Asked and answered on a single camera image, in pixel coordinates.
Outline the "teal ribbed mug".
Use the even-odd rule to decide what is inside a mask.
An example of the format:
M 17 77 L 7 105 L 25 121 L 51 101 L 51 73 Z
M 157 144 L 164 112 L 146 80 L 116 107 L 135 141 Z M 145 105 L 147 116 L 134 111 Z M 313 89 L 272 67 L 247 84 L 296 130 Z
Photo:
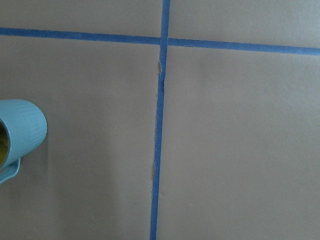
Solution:
M 41 145 L 47 135 L 45 115 L 23 99 L 0 101 L 0 182 L 15 177 L 21 158 Z

